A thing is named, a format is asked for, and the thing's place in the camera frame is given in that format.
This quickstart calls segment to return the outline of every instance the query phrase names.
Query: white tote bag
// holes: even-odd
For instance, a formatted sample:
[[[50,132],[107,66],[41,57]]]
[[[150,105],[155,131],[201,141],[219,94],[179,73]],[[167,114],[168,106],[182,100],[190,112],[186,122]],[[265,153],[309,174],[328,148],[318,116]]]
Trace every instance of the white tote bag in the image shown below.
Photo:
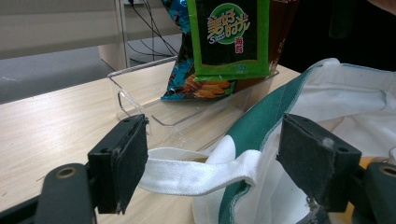
[[[363,157],[387,157],[396,147],[396,74],[320,61],[249,109],[215,146],[150,150],[139,187],[195,196],[196,223],[296,223],[309,208],[276,161],[284,113],[312,119]]]

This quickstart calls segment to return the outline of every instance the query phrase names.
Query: green packaging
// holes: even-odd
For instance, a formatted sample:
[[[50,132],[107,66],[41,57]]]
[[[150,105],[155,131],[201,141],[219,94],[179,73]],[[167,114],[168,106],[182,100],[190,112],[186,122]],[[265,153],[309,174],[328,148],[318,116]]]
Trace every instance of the green packaging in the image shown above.
[[[270,76],[268,0],[187,3],[196,80]]]

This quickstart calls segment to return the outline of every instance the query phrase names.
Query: bag handle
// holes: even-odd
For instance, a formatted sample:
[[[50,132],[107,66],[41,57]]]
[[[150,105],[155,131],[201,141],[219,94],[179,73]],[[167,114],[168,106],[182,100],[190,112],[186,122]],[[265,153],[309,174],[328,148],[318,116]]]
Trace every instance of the bag handle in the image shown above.
[[[208,164],[182,161],[205,158],[204,153],[171,147],[155,148],[148,151],[148,162],[139,187],[161,194],[202,196],[241,180],[255,186],[261,155],[260,151],[251,149],[235,160]]]

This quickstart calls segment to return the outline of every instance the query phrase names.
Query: wooden table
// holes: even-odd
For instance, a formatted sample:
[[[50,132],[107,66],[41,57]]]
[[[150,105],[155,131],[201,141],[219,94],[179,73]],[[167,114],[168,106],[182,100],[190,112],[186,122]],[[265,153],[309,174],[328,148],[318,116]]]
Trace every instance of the wooden table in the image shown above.
[[[136,73],[170,74],[173,63]],[[268,91],[298,76],[279,66]],[[107,78],[0,105],[0,211],[40,193],[45,175],[87,153],[118,123]],[[191,198],[137,189],[125,216],[98,215],[99,223],[192,223]]]

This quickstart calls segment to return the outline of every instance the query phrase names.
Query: transparent container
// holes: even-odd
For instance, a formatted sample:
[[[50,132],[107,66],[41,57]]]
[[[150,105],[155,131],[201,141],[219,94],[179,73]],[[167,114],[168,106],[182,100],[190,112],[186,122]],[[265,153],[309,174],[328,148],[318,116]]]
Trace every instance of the transparent container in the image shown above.
[[[271,78],[221,100],[163,101],[175,59],[107,76],[116,99],[117,118],[141,113],[148,118],[148,148],[204,149],[220,139],[269,90]]]

